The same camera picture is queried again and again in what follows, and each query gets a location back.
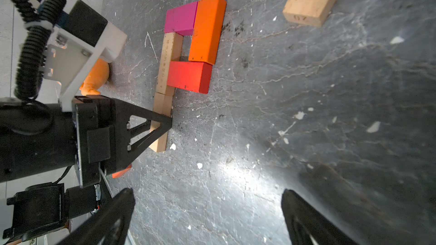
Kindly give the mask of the magenta block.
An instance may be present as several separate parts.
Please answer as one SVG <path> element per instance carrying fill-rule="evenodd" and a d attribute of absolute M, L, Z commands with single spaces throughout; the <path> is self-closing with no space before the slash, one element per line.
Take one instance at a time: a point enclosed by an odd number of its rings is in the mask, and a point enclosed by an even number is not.
<path fill-rule="evenodd" d="M 164 33 L 176 32 L 182 36 L 192 36 L 197 8 L 198 1 L 168 10 Z"/>

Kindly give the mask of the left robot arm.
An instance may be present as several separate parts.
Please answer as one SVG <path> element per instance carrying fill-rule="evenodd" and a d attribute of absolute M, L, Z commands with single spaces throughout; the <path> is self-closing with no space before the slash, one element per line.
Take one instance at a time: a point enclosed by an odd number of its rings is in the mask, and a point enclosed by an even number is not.
<path fill-rule="evenodd" d="M 99 207 L 102 175 L 126 169 L 172 126 L 170 117 L 100 95 L 77 96 L 72 110 L 35 100 L 1 99 L 1 182 L 59 168 L 76 169 L 79 185 L 61 181 L 26 188 L 8 198 L 8 242 L 61 229 Z"/>

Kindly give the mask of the red block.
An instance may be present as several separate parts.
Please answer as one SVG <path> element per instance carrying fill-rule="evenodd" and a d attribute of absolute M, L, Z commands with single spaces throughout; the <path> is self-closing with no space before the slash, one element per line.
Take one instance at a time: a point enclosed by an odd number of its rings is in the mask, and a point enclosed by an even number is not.
<path fill-rule="evenodd" d="M 212 67 L 205 62 L 172 61 L 167 85 L 195 93 L 208 94 Z"/>

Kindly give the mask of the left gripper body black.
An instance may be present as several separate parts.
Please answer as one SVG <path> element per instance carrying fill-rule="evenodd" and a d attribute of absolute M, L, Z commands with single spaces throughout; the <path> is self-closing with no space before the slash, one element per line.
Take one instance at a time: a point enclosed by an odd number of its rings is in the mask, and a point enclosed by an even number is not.
<path fill-rule="evenodd" d="M 73 166 L 80 186 L 97 184 L 131 164 L 130 118 L 131 104 L 100 96 L 76 98 L 71 112 L 2 102 L 1 182 Z"/>

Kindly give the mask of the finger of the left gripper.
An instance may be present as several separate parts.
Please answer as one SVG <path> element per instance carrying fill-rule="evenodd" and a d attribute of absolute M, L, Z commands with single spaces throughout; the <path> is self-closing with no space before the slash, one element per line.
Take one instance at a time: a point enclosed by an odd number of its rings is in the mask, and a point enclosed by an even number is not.
<path fill-rule="evenodd" d="M 131 116 L 146 121 L 128 128 L 127 124 Z M 117 99 L 115 101 L 115 171 L 126 169 L 171 127 L 170 117 Z"/>

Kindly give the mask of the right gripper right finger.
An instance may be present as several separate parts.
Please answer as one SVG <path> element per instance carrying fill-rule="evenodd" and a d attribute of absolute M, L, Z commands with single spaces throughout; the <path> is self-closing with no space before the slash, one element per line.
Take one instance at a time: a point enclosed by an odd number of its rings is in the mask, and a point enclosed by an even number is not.
<path fill-rule="evenodd" d="M 284 190 L 281 208 L 293 245 L 356 244 L 293 190 Z"/>

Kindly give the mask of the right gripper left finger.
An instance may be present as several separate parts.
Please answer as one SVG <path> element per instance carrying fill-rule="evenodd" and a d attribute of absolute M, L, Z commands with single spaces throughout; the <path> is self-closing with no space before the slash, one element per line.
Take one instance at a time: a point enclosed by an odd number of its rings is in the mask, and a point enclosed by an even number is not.
<path fill-rule="evenodd" d="M 134 191 L 132 188 L 125 188 L 59 244 L 123 245 L 126 242 L 134 207 Z"/>

